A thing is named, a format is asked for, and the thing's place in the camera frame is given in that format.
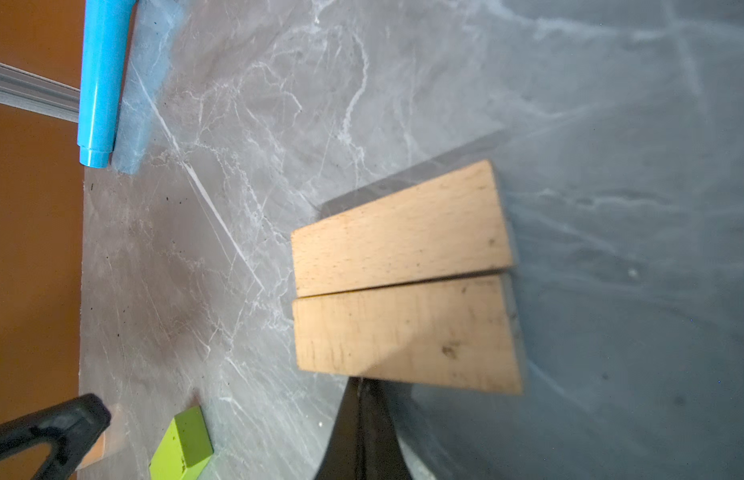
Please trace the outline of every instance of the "wooden block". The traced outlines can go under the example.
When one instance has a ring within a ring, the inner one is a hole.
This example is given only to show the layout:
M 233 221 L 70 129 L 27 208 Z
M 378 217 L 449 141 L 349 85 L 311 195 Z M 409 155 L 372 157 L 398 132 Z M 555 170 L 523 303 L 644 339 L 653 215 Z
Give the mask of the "wooden block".
M 301 370 L 522 393 L 506 274 L 298 298 L 292 309 Z
M 295 230 L 292 256 L 297 296 L 514 264 L 488 160 Z

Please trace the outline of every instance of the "wood grain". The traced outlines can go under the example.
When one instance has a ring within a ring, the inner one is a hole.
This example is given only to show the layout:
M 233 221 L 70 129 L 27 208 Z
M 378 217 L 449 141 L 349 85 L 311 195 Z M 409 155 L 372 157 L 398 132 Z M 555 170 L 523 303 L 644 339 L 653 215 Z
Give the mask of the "wood grain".
M 298 298 L 297 366 L 520 394 L 524 350 L 509 282 L 489 275 Z
M 514 264 L 488 160 L 295 230 L 292 255 L 297 296 Z

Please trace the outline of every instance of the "marble countertop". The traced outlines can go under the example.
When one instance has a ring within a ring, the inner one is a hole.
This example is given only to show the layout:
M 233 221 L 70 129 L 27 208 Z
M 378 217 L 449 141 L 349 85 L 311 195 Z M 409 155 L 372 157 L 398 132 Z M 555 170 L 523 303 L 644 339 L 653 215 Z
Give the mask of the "marble countertop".
M 87 170 L 82 392 L 148 478 L 311 478 L 345 379 L 297 370 L 290 232 L 490 158 L 522 397 L 388 386 L 417 478 L 744 478 L 744 2 L 144 0 Z

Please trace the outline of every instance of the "light wood plank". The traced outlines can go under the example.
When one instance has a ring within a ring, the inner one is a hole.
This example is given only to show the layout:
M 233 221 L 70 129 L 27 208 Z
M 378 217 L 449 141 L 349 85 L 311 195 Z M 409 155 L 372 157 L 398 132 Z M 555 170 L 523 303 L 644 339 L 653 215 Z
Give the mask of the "light wood plank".
M 488 160 L 295 230 L 292 255 L 297 296 L 514 264 Z
M 298 298 L 297 366 L 520 394 L 524 350 L 509 282 L 503 274 Z

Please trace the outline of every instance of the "brown surface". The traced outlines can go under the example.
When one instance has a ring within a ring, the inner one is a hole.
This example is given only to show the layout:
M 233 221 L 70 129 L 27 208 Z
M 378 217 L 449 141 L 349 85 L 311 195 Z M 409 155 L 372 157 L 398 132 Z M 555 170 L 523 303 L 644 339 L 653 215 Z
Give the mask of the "brown surface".
M 292 232 L 297 296 L 513 266 L 488 160 Z
M 82 185 L 76 124 L 0 104 L 0 423 L 78 394 Z
M 521 332 L 503 281 L 490 275 L 298 298 L 297 365 L 519 394 Z
M 84 1 L 0 0 L 0 62 L 78 88 Z
M 50 444 L 41 443 L 0 462 L 0 478 L 28 480 L 44 463 L 51 451 Z

